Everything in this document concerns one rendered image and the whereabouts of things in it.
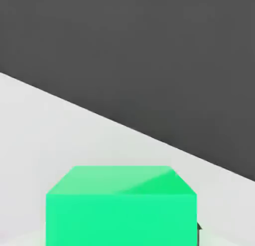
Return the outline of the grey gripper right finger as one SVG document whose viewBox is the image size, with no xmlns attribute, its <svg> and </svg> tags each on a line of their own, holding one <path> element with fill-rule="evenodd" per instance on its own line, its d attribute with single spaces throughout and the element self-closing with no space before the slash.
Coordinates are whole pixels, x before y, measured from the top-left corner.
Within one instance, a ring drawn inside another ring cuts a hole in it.
<svg viewBox="0 0 255 246">
<path fill-rule="evenodd" d="M 197 246 L 236 246 L 235 243 L 203 229 L 197 223 Z"/>
</svg>

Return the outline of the small green cube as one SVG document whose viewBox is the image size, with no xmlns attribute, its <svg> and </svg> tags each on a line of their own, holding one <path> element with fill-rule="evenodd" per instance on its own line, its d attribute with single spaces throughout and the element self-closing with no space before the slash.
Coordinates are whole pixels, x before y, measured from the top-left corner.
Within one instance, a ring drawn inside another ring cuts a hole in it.
<svg viewBox="0 0 255 246">
<path fill-rule="evenodd" d="M 46 194 L 45 246 L 198 246 L 197 230 L 169 166 L 75 166 Z"/>
</svg>

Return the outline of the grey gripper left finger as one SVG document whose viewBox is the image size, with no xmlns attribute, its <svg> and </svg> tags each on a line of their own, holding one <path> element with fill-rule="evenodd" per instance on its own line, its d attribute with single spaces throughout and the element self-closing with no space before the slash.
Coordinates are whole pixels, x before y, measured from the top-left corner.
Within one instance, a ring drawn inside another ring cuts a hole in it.
<svg viewBox="0 0 255 246">
<path fill-rule="evenodd" d="M 7 246 L 45 246 L 45 231 L 36 231 L 19 236 L 9 241 Z"/>
</svg>

